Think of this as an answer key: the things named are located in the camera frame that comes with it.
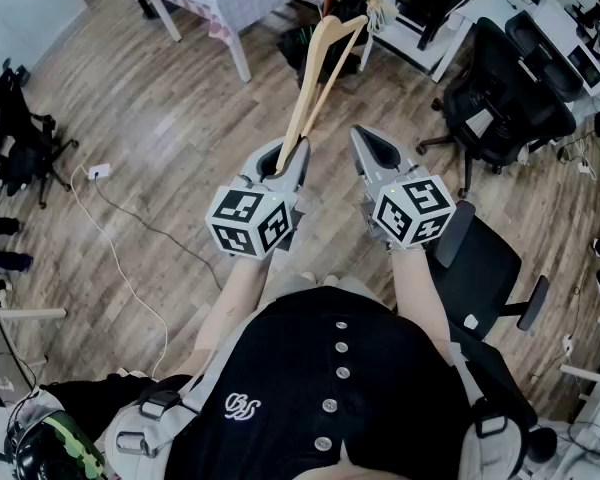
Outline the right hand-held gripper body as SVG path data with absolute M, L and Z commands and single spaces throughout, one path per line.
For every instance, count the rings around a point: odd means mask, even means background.
M 377 168 L 363 180 L 369 233 L 389 246 L 411 249 L 437 239 L 456 211 L 441 177 L 418 164 L 404 172 Z

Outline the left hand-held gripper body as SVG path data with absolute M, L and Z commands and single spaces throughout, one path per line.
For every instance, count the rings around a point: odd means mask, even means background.
M 220 250 L 265 259 L 287 251 L 303 213 L 296 210 L 303 176 L 239 174 L 218 188 L 205 222 Z

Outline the light wooden hanger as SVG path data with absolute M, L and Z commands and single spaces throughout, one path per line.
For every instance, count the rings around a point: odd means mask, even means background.
M 367 23 L 368 17 L 366 15 L 357 16 L 345 23 L 342 23 L 335 16 L 327 16 L 317 25 L 309 43 L 303 84 L 277 158 L 275 174 L 280 174 L 284 170 L 287 160 L 299 140 L 309 135 L 347 56 Z M 309 107 L 314 101 L 314 93 L 329 47 L 346 37 L 349 37 L 349 41 L 329 79 L 324 84 L 324 88 L 311 113 L 309 113 Z

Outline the person's left forearm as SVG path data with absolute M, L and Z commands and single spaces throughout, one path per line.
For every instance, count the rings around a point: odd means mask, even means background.
M 203 372 L 231 333 L 258 307 L 266 284 L 271 258 L 239 257 L 209 314 L 205 317 L 185 361 L 169 376 L 195 376 Z

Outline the person's right forearm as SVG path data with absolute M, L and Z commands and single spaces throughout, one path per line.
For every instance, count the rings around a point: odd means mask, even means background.
M 390 252 L 398 314 L 417 324 L 451 365 L 449 323 L 423 249 Z

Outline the person's grey trousers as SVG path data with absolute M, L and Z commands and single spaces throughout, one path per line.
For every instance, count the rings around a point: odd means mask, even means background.
M 326 286 L 348 291 L 382 304 L 382 300 L 356 277 L 344 276 L 339 278 L 334 274 L 328 274 L 322 282 L 319 282 L 311 272 L 293 274 L 280 282 L 274 283 L 266 289 L 261 302 L 269 303 L 292 293 Z

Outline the black office chair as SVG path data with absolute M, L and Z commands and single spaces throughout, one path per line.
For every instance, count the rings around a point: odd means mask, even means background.
M 559 50 L 546 37 L 527 11 L 521 11 L 505 24 L 505 32 L 520 50 L 525 65 L 568 103 L 583 92 L 583 81 Z
M 461 200 L 442 235 L 425 246 L 427 261 L 452 333 L 482 341 L 495 323 L 515 317 L 522 331 L 532 327 L 549 289 L 541 275 L 528 300 L 508 301 L 521 271 L 514 249 Z
M 457 144 L 464 151 L 461 199 L 469 194 L 475 160 L 499 174 L 517 161 L 524 146 L 535 151 L 576 130 L 561 96 L 528 69 L 515 42 L 486 17 L 476 23 L 468 69 L 431 107 L 443 114 L 448 133 L 419 142 L 416 152 L 423 155 L 442 144 Z
M 25 101 L 22 76 L 11 68 L 6 58 L 0 75 L 0 136 L 13 144 L 0 157 L 0 181 L 8 196 L 39 182 L 38 205 L 47 207 L 45 191 L 49 181 L 56 181 L 69 192 L 71 185 L 56 171 L 55 164 L 69 148 L 78 148 L 75 139 L 64 140 L 56 120 L 49 114 L 31 112 Z

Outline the person's black buttoned shirt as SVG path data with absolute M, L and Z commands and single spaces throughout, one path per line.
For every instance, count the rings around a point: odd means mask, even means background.
M 284 296 L 244 330 L 165 480 L 295 480 L 347 456 L 408 480 L 456 480 L 471 415 L 425 332 L 331 287 Z

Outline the white microwave oven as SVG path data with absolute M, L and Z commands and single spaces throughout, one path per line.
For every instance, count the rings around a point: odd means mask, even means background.
M 600 93 L 600 63 L 582 44 L 577 44 L 567 55 L 567 60 L 583 80 L 583 86 L 590 96 Z

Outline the black helmet with green pattern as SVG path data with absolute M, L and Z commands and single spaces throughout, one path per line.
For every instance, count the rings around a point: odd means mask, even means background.
M 8 426 L 4 452 L 15 480 L 108 480 L 105 459 L 63 410 L 43 409 Z

